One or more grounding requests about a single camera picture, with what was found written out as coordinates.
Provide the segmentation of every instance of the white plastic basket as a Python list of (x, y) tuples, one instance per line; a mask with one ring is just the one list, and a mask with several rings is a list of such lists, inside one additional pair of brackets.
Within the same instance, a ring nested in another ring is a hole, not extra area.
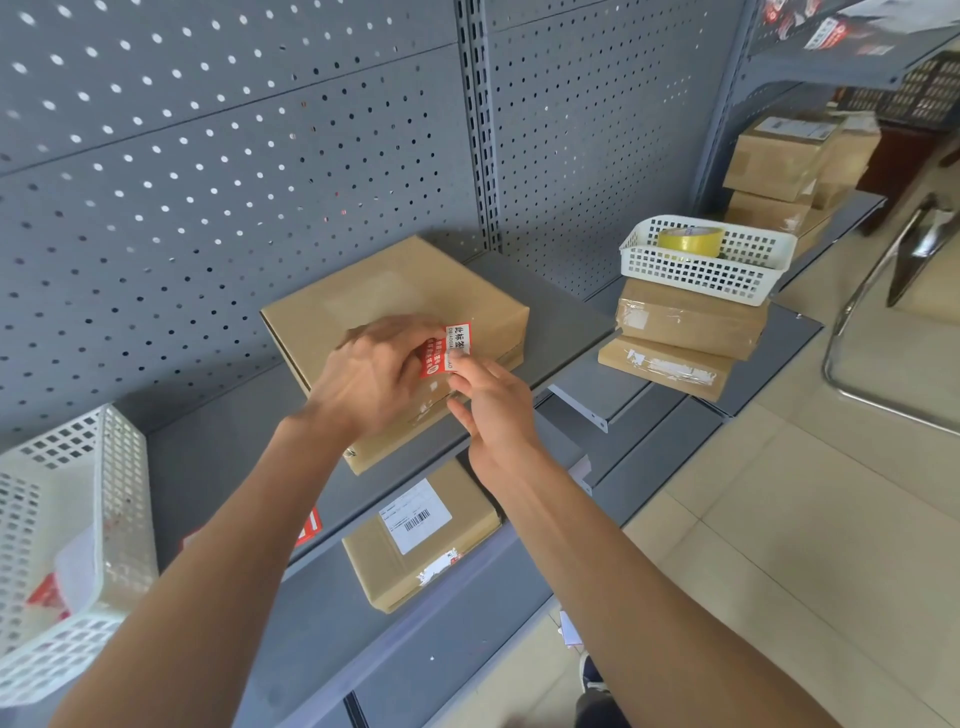
[[(661, 230), (722, 228), (720, 251), (726, 258), (660, 248)], [(790, 267), (796, 235), (748, 228), (682, 215), (660, 215), (637, 225), (620, 246), (620, 273), (728, 301), (760, 305)]]
[[(28, 604), (60, 550), (91, 529), (86, 607), (64, 619)], [(83, 672), (156, 576), (146, 440), (117, 410), (0, 455), (0, 706), (37, 702)]]

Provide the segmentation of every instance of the packing tape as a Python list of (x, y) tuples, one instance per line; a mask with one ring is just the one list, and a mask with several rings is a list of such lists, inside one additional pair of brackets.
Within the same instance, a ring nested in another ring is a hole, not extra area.
[(720, 228), (669, 228), (657, 236), (657, 245), (661, 248), (707, 257), (718, 257), (722, 242)]

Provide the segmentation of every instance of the hand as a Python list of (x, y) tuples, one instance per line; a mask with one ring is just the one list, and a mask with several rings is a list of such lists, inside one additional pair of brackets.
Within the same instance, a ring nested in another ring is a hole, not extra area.
[(512, 480), (519, 465), (532, 454), (545, 454), (534, 427), (534, 398), (530, 388), (495, 361), (457, 352), (457, 374), (450, 388), (472, 400), (472, 411), (462, 402), (447, 407), (470, 433), (470, 465), (494, 495)]
[(409, 404), (420, 380), (414, 350), (443, 338), (438, 320), (387, 316), (347, 332), (310, 390), (304, 413), (321, 418), (347, 445), (388, 425)]

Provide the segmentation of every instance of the pegboard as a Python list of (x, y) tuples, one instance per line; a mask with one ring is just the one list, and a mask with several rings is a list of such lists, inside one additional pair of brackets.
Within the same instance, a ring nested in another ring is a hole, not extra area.
[(637, 222), (685, 211), (742, 4), (582, 5), (493, 3), (488, 44), (503, 252), (585, 297)]
[(483, 247), (447, 2), (105, 4), (3, 11), (0, 446), (106, 400), (159, 426), (278, 363), (264, 304), (408, 234)]

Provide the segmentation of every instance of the white shipping label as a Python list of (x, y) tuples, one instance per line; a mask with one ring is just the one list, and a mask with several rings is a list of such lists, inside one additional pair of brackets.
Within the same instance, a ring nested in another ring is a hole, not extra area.
[(836, 124), (831, 124), (828, 121), (801, 121), (800, 119), (784, 119), (781, 116), (771, 116), (756, 126), (758, 132), (774, 133), (779, 136), (796, 136), (799, 139), (814, 139), (816, 141), (825, 141), (836, 128)]
[(460, 552), (457, 551), (456, 548), (452, 548), (443, 556), (428, 564), (426, 569), (418, 574), (417, 579), (420, 581), (420, 585), (423, 586), (427, 584), (434, 576), (437, 576), (451, 564), (456, 564), (458, 561), (460, 561)]
[(868, 113), (851, 114), (844, 121), (843, 128), (853, 132), (878, 133), (880, 131), (876, 117)]
[(627, 314), (623, 317), (623, 323), (630, 328), (637, 328), (643, 331), (649, 318), (650, 311), (643, 308), (629, 308), (627, 309)]
[(449, 523), (450, 512), (426, 478), (380, 509), (396, 547), (406, 555)]

